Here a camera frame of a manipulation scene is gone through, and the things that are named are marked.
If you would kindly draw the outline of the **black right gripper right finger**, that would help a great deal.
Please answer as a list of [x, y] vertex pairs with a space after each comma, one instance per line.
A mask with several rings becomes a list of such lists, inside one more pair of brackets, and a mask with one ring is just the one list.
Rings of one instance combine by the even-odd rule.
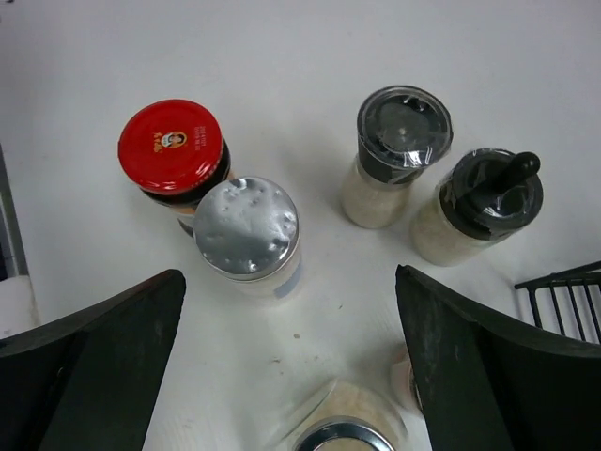
[[599, 449], [598, 345], [511, 318], [409, 265], [395, 277], [433, 449]]

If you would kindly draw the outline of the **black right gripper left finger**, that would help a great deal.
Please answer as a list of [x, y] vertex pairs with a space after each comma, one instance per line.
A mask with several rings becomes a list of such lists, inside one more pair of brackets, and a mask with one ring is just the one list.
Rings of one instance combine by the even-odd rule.
[[2, 449], [142, 449], [185, 292], [169, 269], [2, 339]]

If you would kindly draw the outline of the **black knob lid grinder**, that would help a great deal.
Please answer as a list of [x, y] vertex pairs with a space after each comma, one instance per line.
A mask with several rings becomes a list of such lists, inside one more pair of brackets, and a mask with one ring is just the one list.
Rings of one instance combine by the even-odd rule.
[[428, 262], [454, 266], [530, 225], [544, 188], [533, 152], [478, 148], [465, 154], [413, 217], [409, 232]]

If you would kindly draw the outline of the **silver lid white bottle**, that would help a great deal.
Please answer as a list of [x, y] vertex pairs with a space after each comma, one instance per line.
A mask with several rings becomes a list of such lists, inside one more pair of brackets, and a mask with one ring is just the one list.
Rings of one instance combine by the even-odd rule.
[[251, 297], [282, 300], [301, 279], [301, 219], [289, 194], [269, 179], [213, 187], [196, 208], [193, 239], [206, 264]]

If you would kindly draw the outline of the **labelled lid pink jar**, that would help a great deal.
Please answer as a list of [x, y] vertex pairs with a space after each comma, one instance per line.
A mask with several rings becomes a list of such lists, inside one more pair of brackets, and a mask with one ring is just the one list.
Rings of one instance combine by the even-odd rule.
[[417, 402], [414, 393], [412, 365], [408, 349], [404, 346], [393, 360], [390, 370], [390, 382], [399, 404], [410, 412], [416, 412]]

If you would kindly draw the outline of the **open clear glass jar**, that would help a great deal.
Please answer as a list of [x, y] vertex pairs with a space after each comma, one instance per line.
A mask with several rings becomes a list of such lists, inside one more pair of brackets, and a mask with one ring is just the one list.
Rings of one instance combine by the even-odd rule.
[[269, 450], [410, 450], [397, 409], [377, 392], [334, 379], [282, 422]]

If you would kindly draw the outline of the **flat black lid grinder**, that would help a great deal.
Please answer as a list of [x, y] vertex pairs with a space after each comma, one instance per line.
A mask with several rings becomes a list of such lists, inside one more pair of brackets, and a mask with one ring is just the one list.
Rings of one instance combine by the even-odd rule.
[[417, 86], [385, 86], [357, 114], [357, 154], [342, 183], [343, 212], [357, 226], [391, 225], [412, 185], [444, 158], [454, 138], [448, 109]]

